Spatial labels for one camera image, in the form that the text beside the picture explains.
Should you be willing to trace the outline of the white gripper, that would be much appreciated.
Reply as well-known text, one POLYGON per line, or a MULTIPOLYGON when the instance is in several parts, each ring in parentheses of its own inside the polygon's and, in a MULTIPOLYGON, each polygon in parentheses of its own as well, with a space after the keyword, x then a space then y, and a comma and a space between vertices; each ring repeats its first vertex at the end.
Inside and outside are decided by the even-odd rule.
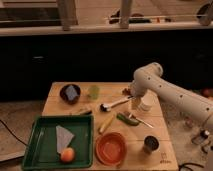
POLYGON ((130 84, 130 93, 133 96, 132 109, 136 110, 141 103, 141 97, 144 95, 143 90, 137 85, 135 81, 130 84))

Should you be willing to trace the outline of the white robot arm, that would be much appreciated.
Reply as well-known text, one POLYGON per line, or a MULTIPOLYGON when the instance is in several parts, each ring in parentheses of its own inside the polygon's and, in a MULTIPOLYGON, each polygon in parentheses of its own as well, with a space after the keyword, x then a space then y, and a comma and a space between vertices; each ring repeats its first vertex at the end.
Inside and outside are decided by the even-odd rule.
POLYGON ((213 127, 213 101, 176 86, 162 78, 163 68, 153 62, 134 71, 130 85, 133 96, 144 96, 151 90, 166 101, 191 115, 207 129, 213 127))

